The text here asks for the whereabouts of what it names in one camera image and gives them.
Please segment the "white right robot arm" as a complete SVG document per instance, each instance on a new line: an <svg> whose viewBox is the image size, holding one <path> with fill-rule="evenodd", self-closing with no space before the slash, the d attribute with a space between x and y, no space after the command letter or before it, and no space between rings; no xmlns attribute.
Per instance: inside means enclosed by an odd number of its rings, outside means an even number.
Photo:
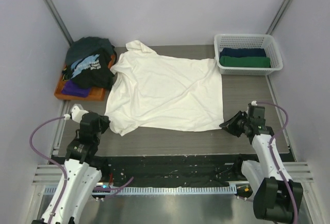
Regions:
<svg viewBox="0 0 330 224"><path fill-rule="evenodd" d="M227 133L245 135L258 160L245 160L233 167L238 180L247 179L254 197L253 211L257 219L274 223L297 223L303 187L285 169L276 146L277 133L266 125L265 102L253 101L246 111L220 124Z"/></svg>

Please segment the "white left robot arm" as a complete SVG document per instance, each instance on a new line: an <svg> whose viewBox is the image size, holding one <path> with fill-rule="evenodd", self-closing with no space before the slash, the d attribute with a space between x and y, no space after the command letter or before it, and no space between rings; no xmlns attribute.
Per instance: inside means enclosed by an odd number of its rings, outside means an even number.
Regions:
<svg viewBox="0 0 330 224"><path fill-rule="evenodd" d="M39 152L29 140L31 149L62 171L53 198L40 219L32 223L78 223L82 211L98 182L105 182L110 175L108 167L94 156L101 135L109 128L110 120L94 112L80 111L65 114L59 119L79 123L75 138L67 147L63 165Z"/></svg>

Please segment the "white t shirt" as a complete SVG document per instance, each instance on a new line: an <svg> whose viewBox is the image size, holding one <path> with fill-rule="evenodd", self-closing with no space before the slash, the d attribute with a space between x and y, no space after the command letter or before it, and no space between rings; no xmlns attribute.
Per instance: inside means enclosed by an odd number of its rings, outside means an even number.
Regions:
<svg viewBox="0 0 330 224"><path fill-rule="evenodd" d="M224 122L222 76L215 59L163 56L135 40L111 71L117 79L105 114L110 130L139 127L202 132Z"/></svg>

